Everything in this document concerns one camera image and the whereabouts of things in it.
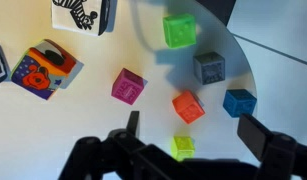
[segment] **magenta cube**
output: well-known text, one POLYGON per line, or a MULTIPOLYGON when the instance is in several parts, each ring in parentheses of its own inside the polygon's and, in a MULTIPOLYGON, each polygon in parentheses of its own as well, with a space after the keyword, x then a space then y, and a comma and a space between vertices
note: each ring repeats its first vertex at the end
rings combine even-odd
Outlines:
POLYGON ((123 68, 113 84, 112 96, 132 105, 144 89, 145 80, 123 68))

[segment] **orange cube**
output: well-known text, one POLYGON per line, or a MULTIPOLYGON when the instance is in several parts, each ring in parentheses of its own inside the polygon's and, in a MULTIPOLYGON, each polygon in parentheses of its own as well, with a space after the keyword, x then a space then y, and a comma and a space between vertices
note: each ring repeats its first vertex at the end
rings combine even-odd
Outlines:
POLYGON ((173 99, 173 106, 177 114, 186 122, 187 124, 192 123, 199 117, 205 114, 201 105, 194 98, 190 91, 185 91, 177 98, 173 99))

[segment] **yellow-green cube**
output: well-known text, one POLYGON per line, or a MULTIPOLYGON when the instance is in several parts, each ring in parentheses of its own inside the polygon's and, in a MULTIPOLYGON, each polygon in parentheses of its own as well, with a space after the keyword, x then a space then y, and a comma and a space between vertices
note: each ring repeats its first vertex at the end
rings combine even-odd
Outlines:
POLYGON ((163 18, 166 44, 179 48, 196 43, 195 18, 191 14, 173 15, 163 18))
POLYGON ((195 148, 190 137, 175 136, 172 139, 171 154, 178 161, 194 157, 195 148))

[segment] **table surface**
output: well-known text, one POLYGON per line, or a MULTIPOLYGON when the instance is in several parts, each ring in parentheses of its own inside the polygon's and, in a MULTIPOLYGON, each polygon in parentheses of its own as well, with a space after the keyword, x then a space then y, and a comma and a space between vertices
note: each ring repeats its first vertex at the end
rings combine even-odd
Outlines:
POLYGON ((0 0, 0 44, 11 69, 44 38, 84 64, 72 83, 48 101, 14 83, 0 84, 0 179, 56 179, 77 139, 104 140, 109 131, 126 126, 132 110, 141 113, 144 143, 169 153, 174 135, 191 136, 195 157, 247 160, 250 152, 236 135, 238 119, 222 103, 229 88, 256 96, 253 75, 236 40, 207 9, 193 0, 118 1, 113 30, 93 37, 53 29, 50 8, 51 1, 0 0), (180 13, 195 16, 197 44, 169 49, 162 18, 180 13), (209 51, 226 59, 226 80, 202 86, 193 75, 192 57, 209 51), (110 95, 123 67, 148 81, 133 106, 110 95), (191 125, 172 106, 186 89, 197 94, 206 112, 191 125))

